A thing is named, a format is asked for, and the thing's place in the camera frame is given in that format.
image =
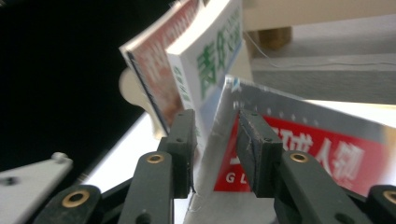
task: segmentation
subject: black plastic part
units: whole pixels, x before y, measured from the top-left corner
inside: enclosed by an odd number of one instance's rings
[[[68,204],[73,205],[75,202],[81,202],[80,205],[67,207],[64,206],[64,200],[68,201]],[[101,193],[97,187],[89,185],[77,185],[72,186],[59,192],[53,197],[46,205],[44,210],[35,218],[35,224],[93,224],[100,223],[102,219],[102,213],[98,209],[101,202]]]
[[[311,155],[283,153],[279,173],[303,223],[371,223]]]
[[[281,224],[300,224],[301,216],[298,210],[284,203],[279,198],[274,199],[274,208],[276,210],[276,217]]]
[[[281,175],[278,174],[276,169],[276,184],[275,184],[275,199],[274,208],[276,211],[277,220],[281,224],[297,224],[302,222],[300,212],[295,205],[288,187],[286,187]]]
[[[161,151],[140,157],[119,223],[174,222],[172,159],[169,153]]]
[[[102,223],[107,223],[110,219],[116,219],[120,216],[120,211],[122,210],[131,182],[132,178],[125,180],[102,194],[101,209],[104,213]]]
[[[256,197],[274,198],[274,169],[284,151],[282,141],[261,115],[241,110],[236,144],[236,153]]]
[[[379,185],[370,188],[367,215],[374,223],[396,223],[396,187]]]
[[[193,188],[193,157],[197,145],[195,114],[192,109],[176,114],[169,136],[163,138],[158,151],[172,155],[176,199],[186,199]]]
[[[358,206],[358,208],[365,214],[367,214],[367,206],[366,206],[366,198],[364,196],[359,195],[358,193],[341,187],[344,190],[346,195],[352,200],[352,202]]]

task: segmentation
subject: white surface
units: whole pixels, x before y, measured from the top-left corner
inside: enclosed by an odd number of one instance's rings
[[[375,105],[314,100],[308,100],[308,102],[396,128],[396,105]]]
[[[105,192],[131,178],[139,158],[157,150],[160,141],[152,133],[151,120],[145,113],[97,165],[84,184],[95,185]]]

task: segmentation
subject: brass ring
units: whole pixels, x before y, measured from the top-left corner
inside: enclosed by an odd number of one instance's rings
[[[149,162],[149,163],[153,163],[153,164],[155,164],[155,163],[160,163],[160,162],[162,162],[164,160],[164,157],[162,156],[162,155],[151,155],[151,156],[149,156],[148,158],[147,158],[147,161]]]
[[[384,197],[388,199],[391,203],[396,204],[396,191],[395,190],[385,190]]]
[[[81,195],[81,198],[72,201],[72,197],[79,194]],[[89,198],[90,198],[90,193],[87,190],[85,189],[77,190],[69,193],[66,197],[64,197],[64,199],[62,200],[62,205],[67,208],[77,207],[87,202]]]
[[[297,162],[308,162],[308,157],[298,152],[291,154],[290,158]]]

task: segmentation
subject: red banner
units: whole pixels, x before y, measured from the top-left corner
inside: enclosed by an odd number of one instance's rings
[[[383,145],[341,133],[264,117],[278,134],[285,150],[313,155],[340,186],[367,195],[386,168]],[[236,156],[238,120],[235,120],[214,191],[250,191],[247,178]]]

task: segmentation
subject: magazine cover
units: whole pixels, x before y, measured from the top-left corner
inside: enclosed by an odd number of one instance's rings
[[[137,73],[166,133],[183,106],[165,49],[190,26],[202,6],[200,0],[176,1],[149,28],[120,47],[125,61]]]
[[[194,109],[198,148],[205,149],[221,86],[241,49],[242,2],[210,1],[167,50],[185,109]]]
[[[197,193],[186,216],[188,223],[273,223],[276,219],[274,201],[257,199],[250,192],[236,156],[241,108],[260,113],[286,150],[312,154],[334,181],[347,189],[366,196],[372,185],[396,185],[394,128],[226,77],[195,184]]]

